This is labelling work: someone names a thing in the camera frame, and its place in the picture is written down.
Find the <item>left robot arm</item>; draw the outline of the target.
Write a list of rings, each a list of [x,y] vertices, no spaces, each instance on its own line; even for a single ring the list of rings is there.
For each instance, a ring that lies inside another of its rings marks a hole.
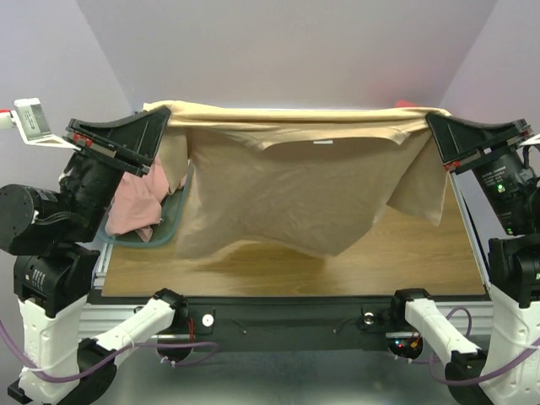
[[[159,332],[186,326],[186,299],[161,289],[109,332],[78,336],[100,256],[87,245],[123,175],[149,172],[169,118],[161,106],[105,123],[71,120],[65,140],[73,154],[57,191],[2,188],[1,248],[15,259],[13,291],[24,328],[23,369],[8,388],[16,402],[90,404],[136,348]]]

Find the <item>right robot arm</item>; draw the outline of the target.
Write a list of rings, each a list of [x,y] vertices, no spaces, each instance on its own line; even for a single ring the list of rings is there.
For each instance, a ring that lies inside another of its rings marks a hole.
[[[436,380],[460,404],[539,402],[539,177],[530,150],[539,141],[524,120],[483,124],[429,113],[445,170],[472,172],[506,234],[489,240],[493,303],[489,348],[459,332],[425,289],[398,290],[388,309],[412,327],[444,367]]]

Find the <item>beige t shirt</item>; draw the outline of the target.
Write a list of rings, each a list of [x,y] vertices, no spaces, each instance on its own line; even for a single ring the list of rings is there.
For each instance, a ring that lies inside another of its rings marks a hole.
[[[386,208],[439,224],[447,175],[426,107],[258,110],[166,100],[159,158],[191,181],[175,237],[182,259],[238,241],[336,256]]]

